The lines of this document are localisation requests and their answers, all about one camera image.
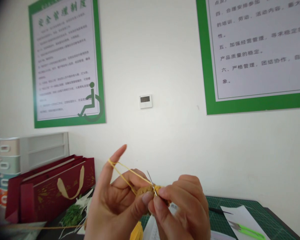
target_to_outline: green scissors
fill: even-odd
[[[245,226],[242,226],[238,223],[234,223],[234,222],[231,222],[231,221],[229,221],[229,223],[230,223],[230,227],[232,227],[235,230],[238,230],[238,232],[241,232],[243,234],[246,234],[246,235],[248,235],[250,237],[253,237],[255,239],[258,239],[258,240],[266,239],[261,233],[253,231],[250,228],[247,228]]]

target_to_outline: cutting mat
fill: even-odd
[[[275,220],[263,206],[250,200],[207,197],[209,207],[221,209],[220,206],[225,207],[240,207],[244,205],[253,218],[257,221],[260,227],[265,231],[271,240],[296,240],[277,220]],[[236,238],[230,225],[228,224],[224,215],[209,212],[211,230],[227,234]],[[149,216],[143,216],[141,219],[143,230],[147,225]]]

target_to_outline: drawer handle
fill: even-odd
[[[9,145],[1,145],[0,146],[0,152],[9,152],[10,146]]]
[[[9,163],[1,162],[0,163],[0,168],[1,169],[9,169]]]
[[[7,196],[2,196],[2,197],[1,197],[1,202],[2,202],[3,204],[7,204]]]
[[[1,182],[1,187],[7,187],[8,186],[8,181],[9,181],[8,179],[4,179],[4,178],[1,179],[1,181],[0,181]]]

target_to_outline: green-framed poster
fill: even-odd
[[[105,123],[97,0],[29,6],[35,128]]]
[[[207,114],[300,108],[300,1],[197,0]]]

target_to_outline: wall thermostat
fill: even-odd
[[[149,108],[149,107],[152,107],[152,98],[151,98],[151,95],[139,96],[139,105],[140,105],[140,108]]]

